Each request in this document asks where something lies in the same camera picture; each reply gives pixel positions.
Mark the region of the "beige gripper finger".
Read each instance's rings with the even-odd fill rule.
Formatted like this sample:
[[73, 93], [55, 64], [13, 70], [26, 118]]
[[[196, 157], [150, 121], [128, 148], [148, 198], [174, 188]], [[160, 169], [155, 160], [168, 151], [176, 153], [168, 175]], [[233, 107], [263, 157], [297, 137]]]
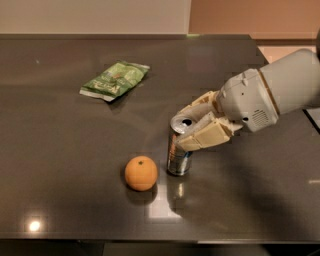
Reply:
[[217, 146], [228, 142], [243, 125], [228, 120], [225, 116], [217, 117], [212, 112], [203, 117], [190, 117], [193, 126], [178, 138], [178, 145], [185, 151]]
[[216, 101], [217, 95], [217, 91], [209, 91], [178, 111], [177, 114], [181, 116], [203, 117], [212, 112], [220, 117], [222, 113], [219, 112], [219, 106]]

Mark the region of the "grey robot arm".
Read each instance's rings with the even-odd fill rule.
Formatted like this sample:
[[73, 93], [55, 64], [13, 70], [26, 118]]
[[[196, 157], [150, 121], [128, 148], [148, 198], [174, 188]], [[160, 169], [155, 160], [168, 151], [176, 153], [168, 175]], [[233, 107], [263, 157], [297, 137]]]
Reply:
[[320, 62], [316, 53], [297, 50], [259, 69], [230, 78], [180, 110], [174, 144], [196, 151], [223, 144], [245, 127], [260, 131], [283, 114], [320, 105]]

